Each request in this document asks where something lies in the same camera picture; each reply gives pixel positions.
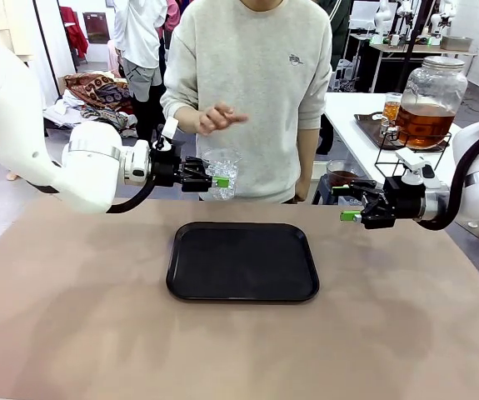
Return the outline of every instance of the glass cup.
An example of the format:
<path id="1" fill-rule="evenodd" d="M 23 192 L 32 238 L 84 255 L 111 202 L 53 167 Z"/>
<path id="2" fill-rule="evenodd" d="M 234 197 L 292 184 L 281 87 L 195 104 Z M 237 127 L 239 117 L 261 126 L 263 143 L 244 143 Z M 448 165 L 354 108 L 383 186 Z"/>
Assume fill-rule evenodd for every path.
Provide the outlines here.
<path id="1" fill-rule="evenodd" d="M 387 93 L 386 104 L 383 107 L 382 114 L 382 136 L 385 135 L 387 129 L 395 126 L 397 120 L 398 111 L 400 110 L 400 104 L 402 100 L 401 93 Z"/>
<path id="2" fill-rule="evenodd" d="M 215 200 L 231 200 L 236 195 L 237 175 L 241 155 L 231 148 L 214 148 L 202 155 L 206 173 L 213 177 L 209 193 Z"/>

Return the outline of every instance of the beige cloth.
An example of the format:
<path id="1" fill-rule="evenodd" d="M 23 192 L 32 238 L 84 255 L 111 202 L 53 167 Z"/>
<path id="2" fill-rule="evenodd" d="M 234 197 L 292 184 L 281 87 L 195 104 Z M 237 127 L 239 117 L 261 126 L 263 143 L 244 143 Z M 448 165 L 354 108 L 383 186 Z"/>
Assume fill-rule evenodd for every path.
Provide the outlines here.
<path id="1" fill-rule="evenodd" d="M 0 0 L 0 41 L 24 62 L 33 59 L 27 21 L 22 16 L 25 7 L 23 0 Z"/>

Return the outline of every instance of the clear plastic cup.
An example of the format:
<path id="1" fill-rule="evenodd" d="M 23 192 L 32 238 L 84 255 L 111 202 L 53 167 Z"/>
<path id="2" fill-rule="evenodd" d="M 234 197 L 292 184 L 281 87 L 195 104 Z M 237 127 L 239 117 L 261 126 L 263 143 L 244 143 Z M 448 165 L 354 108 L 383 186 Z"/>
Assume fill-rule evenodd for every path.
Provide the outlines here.
<path id="1" fill-rule="evenodd" d="M 241 155 L 231 148 L 214 148 L 202 155 L 206 173 L 213 177 L 209 193 L 216 200 L 231 200 L 236 196 L 237 175 Z"/>

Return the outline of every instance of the desk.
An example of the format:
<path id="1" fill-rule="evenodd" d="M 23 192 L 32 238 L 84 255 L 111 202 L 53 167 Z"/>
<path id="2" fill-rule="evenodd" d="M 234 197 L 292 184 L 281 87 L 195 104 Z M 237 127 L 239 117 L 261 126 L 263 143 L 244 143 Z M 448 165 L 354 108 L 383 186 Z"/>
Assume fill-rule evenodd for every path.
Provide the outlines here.
<path id="1" fill-rule="evenodd" d="M 370 93 L 327 93 L 325 115 L 332 123 L 333 128 L 338 133 L 341 140 L 345 143 L 348 150 L 363 168 L 363 172 L 370 179 L 383 183 L 385 178 L 374 165 L 379 148 L 367 137 L 367 135 L 357 126 L 354 114 L 371 114 L 381 112 L 385 104 L 385 94 Z M 455 136 L 460 131 L 456 125 L 452 125 L 451 133 Z M 435 167 L 440 155 L 437 153 L 419 153 L 424 159 L 429 160 Z M 380 162 L 392 163 L 397 161 L 394 151 L 382 152 Z M 382 171 L 387 175 L 392 175 L 392 166 L 385 166 Z M 456 164 L 452 146 L 445 151 L 439 167 L 436 170 L 437 176 L 443 182 L 450 185 Z"/>
<path id="2" fill-rule="evenodd" d="M 0 238 L 0 398 L 479 399 L 478 271 L 444 232 L 368 232 L 340 211 L 147 201 L 88 216 L 40 199 Z M 176 300 L 171 243 L 192 221 L 300 227 L 321 291 Z"/>
<path id="3" fill-rule="evenodd" d="M 378 58 L 378 63 L 376 66 L 376 71 L 374 73 L 374 80 L 372 81 L 372 86 L 371 86 L 371 93 L 374 93 L 374 90 L 376 89 L 376 83 L 378 80 L 378 73 L 380 72 L 380 66 L 382 65 L 382 61 L 385 59 L 390 59 L 390 60 L 397 60 L 397 57 L 393 57 L 394 54 L 405 54 L 407 52 L 408 46 L 400 46 L 400 47 L 392 47 L 387 44 L 370 44 L 371 48 L 374 48 L 380 52 L 380 57 Z M 471 57 L 471 62 L 469 65 L 469 69 L 472 65 L 472 62 L 474 61 L 474 57 L 477 56 L 477 53 L 475 52 L 458 52 L 455 50 L 445 50 L 441 48 L 441 46 L 427 46 L 423 44 L 417 44 L 413 48 L 413 54 L 446 54 L 446 55 L 454 55 L 456 58 L 459 56 L 470 56 Z"/>

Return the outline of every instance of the black wire rack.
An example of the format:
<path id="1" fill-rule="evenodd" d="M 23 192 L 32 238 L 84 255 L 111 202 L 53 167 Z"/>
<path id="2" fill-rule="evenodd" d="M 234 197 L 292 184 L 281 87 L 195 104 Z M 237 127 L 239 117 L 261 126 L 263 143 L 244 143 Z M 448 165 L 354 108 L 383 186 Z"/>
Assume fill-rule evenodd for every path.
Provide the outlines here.
<path id="1" fill-rule="evenodd" d="M 393 132 L 386 132 L 383 135 L 382 144 L 380 146 L 380 150 L 378 151 L 378 157 L 374 166 L 376 169 L 383 175 L 384 178 L 389 178 L 394 176 L 397 173 L 397 169 L 402 167 L 400 172 L 403 172 L 405 167 L 404 164 L 400 160 L 386 162 L 380 161 L 382 158 L 382 154 L 384 152 L 393 153 L 392 148 L 396 147 L 396 150 L 400 150 L 401 148 L 410 148 L 414 153 L 425 153 L 425 154 L 438 154 L 439 159 L 434 167 L 434 170 L 437 170 L 439 163 L 441 162 L 443 156 L 445 155 L 445 151 L 450 147 L 450 142 L 452 140 L 452 134 L 449 132 L 447 135 L 411 135 L 406 132 L 401 132 L 400 129 Z M 435 146 L 430 148 L 414 148 L 411 144 L 417 142 L 429 142 L 429 143 L 437 143 Z M 386 174 L 384 171 L 391 170 L 392 167 L 392 174 Z"/>

